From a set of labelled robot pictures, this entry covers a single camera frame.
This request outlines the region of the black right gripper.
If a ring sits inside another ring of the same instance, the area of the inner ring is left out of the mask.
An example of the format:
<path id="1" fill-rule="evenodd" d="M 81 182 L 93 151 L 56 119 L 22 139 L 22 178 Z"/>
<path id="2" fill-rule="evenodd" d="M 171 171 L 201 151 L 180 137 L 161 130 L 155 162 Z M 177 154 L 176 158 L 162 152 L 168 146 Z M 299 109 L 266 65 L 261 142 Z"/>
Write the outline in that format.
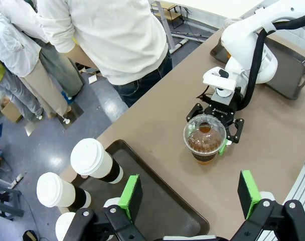
<path id="1" fill-rule="evenodd" d="M 190 121 L 195 116 L 205 113 L 211 114 L 221 121 L 225 128 L 226 139 L 223 142 L 223 146 L 219 149 L 219 155 L 224 154 L 227 146 L 232 143 L 239 143 L 244 126 L 244 119 L 238 118 L 234 120 L 234 115 L 242 99 L 241 87 L 236 87 L 234 93 L 229 97 L 220 97 L 215 92 L 212 97 L 204 95 L 204 102 L 208 104 L 208 107 L 204 110 L 202 105 L 197 103 L 186 116 L 186 121 Z M 234 135 L 231 135 L 229 131 L 229 125 L 232 123 L 236 128 L 236 133 Z"/>

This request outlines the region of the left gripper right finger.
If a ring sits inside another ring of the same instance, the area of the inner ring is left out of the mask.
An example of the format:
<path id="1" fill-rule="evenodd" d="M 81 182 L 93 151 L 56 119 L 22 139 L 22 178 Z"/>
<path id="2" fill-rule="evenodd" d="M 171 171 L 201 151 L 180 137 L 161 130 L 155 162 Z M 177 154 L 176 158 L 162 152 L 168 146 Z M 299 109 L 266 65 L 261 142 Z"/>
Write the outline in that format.
<path id="1" fill-rule="evenodd" d="M 245 217 L 233 240 L 259 240 L 272 231 L 277 240 L 305 240 L 305 211 L 300 201 L 291 199 L 283 205 L 262 198 L 249 170 L 240 172 L 238 196 Z"/>

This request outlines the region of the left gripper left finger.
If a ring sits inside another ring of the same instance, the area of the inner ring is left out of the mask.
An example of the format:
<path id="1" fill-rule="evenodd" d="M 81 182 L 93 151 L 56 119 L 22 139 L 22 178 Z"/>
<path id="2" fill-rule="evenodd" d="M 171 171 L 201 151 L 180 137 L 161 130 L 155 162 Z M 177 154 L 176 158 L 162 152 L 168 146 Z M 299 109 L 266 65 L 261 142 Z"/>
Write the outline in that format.
<path id="1" fill-rule="evenodd" d="M 131 175 L 117 205 L 110 205 L 95 212 L 80 208 L 72 220 L 72 240 L 144 240 L 135 226 L 135 220 L 143 198 L 138 174 Z"/>

